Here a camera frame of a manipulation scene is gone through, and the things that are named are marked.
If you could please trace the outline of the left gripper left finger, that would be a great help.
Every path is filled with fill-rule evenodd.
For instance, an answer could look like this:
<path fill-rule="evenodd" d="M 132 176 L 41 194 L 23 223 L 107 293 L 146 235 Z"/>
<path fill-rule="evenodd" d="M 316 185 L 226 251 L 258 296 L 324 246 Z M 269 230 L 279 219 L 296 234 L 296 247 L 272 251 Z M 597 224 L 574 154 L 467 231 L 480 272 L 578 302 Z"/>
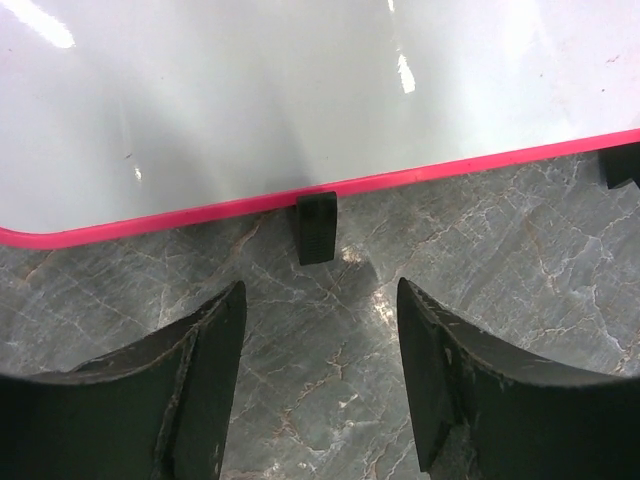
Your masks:
<path fill-rule="evenodd" d="M 5 479 L 216 479 L 247 318 L 243 282 L 67 372 L 1 379 Z"/>

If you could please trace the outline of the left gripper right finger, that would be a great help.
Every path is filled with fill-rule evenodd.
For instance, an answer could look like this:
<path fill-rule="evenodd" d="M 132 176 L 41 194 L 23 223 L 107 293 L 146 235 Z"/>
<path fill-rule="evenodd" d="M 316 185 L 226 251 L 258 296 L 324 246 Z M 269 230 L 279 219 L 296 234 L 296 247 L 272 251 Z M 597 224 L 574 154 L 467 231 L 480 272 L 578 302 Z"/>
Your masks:
<path fill-rule="evenodd" d="M 639 380 L 516 347 L 397 286 L 397 328 L 419 468 L 468 425 L 485 479 L 636 479 Z"/>

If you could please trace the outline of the pink framed whiteboard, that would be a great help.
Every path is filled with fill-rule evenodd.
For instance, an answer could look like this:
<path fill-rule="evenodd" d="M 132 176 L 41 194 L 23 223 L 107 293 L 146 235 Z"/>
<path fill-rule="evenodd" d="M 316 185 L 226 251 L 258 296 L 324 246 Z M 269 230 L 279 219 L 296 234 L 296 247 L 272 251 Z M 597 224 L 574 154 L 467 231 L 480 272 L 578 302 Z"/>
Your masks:
<path fill-rule="evenodd" d="M 635 143 L 635 1 L 5 1 L 1 241 Z"/>

